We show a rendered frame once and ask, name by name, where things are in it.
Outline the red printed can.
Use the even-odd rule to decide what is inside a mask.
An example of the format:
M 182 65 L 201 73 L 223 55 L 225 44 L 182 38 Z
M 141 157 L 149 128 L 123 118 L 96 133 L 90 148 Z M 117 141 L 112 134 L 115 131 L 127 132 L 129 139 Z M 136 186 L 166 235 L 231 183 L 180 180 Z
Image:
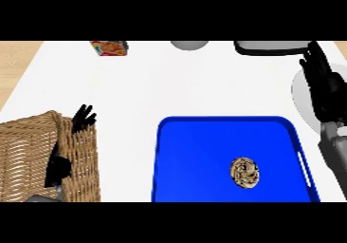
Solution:
M 99 56 L 126 56 L 129 44 L 126 41 L 92 41 Z

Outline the brown wicker basket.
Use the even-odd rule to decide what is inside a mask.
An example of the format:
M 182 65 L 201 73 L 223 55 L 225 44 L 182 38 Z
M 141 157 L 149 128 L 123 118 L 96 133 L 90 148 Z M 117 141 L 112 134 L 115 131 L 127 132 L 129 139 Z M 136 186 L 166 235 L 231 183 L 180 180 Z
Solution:
M 22 202 L 33 195 L 67 202 L 101 200 L 96 130 L 71 129 L 71 118 L 55 111 L 0 123 L 0 202 Z M 44 186 L 53 150 L 71 162 L 61 188 Z

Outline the blue plastic tray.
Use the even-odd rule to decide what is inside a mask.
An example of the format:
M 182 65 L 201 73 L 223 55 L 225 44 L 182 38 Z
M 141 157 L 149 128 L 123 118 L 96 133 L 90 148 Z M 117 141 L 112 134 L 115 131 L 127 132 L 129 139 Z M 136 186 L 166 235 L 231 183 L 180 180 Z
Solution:
M 257 164 L 251 189 L 229 166 Z M 154 202 L 318 202 L 304 150 L 291 121 L 278 116 L 167 117 L 158 125 Z

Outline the brown swirl cupcake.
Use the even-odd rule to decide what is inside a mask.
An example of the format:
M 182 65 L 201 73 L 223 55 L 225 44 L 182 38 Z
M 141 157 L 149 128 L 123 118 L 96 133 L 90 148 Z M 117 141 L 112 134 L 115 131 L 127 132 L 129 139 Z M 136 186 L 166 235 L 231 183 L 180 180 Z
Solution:
M 250 158 L 237 158 L 229 166 L 229 175 L 241 188 L 253 189 L 260 180 L 256 162 Z

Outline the grey round object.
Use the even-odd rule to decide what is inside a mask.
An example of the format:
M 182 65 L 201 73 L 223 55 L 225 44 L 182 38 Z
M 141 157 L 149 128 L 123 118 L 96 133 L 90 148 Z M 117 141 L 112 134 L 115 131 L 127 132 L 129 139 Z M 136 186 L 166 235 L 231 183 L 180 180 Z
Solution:
M 207 41 L 172 41 L 173 46 L 180 50 L 198 50 L 201 49 L 208 42 Z

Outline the white round plate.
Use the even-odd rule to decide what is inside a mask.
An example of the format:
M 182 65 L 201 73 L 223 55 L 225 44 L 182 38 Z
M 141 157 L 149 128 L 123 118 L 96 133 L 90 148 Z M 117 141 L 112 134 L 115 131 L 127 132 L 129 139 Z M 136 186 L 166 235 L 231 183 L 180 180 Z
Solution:
M 331 64 L 331 67 L 333 71 L 341 75 L 343 80 L 347 82 L 347 66 Z M 303 117 L 309 127 L 316 133 L 321 133 L 321 121 L 316 119 L 313 113 L 310 93 L 303 70 L 299 71 L 293 79 L 291 97 L 300 116 Z

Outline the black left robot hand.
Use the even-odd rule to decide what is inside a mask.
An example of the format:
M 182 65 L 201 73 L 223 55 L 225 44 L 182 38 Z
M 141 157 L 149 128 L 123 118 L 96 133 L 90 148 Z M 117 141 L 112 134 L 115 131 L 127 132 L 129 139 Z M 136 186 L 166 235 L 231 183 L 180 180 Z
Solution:
M 95 125 L 96 114 L 93 113 L 93 107 L 83 104 L 73 118 L 71 133 L 75 134 L 84 131 L 89 126 Z M 46 167 L 46 179 L 44 187 L 58 187 L 62 185 L 62 179 L 71 174 L 71 163 L 59 155 L 59 144 L 55 144 L 47 167 Z

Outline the black and grey appliance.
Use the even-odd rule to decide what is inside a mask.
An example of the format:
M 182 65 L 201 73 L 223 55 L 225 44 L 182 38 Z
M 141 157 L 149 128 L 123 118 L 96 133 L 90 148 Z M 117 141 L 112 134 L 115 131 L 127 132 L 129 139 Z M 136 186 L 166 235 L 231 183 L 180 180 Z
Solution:
M 303 54 L 309 41 L 235 41 L 235 50 L 242 55 L 284 56 Z

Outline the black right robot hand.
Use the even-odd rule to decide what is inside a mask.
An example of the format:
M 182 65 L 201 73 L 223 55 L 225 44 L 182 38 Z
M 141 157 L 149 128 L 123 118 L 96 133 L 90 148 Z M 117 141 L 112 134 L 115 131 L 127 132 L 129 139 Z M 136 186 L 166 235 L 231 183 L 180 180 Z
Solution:
M 315 117 L 321 122 L 338 122 L 347 126 L 347 82 L 333 71 L 322 47 L 316 41 L 307 44 L 300 60 L 310 93 Z

